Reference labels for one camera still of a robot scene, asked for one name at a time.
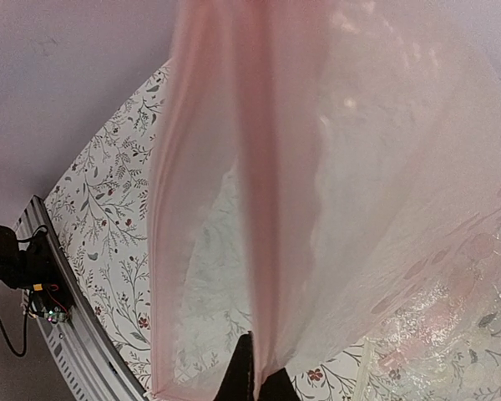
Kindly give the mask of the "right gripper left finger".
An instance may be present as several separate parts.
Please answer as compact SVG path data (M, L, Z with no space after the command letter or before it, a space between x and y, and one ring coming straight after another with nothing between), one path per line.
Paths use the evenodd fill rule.
M221 382L216 401L250 401L254 396L252 333L240 336Z

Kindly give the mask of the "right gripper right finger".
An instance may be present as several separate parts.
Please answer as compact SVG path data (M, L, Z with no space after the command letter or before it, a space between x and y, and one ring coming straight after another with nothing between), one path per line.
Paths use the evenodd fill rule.
M261 385L260 401L299 401L284 368L270 375Z

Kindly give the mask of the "pink dotted zip bag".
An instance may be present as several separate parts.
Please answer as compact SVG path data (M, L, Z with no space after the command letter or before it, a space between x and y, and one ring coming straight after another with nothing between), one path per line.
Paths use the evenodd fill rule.
M430 1L183 1L151 159L153 400L175 379L189 271L239 181L254 396L369 335L501 201L501 81Z

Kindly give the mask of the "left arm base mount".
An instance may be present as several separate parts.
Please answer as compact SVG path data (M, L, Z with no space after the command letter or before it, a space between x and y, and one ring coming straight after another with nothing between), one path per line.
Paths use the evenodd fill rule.
M50 323L70 320L73 298L51 249L48 227L24 239L0 226L0 282L28 292L28 310Z

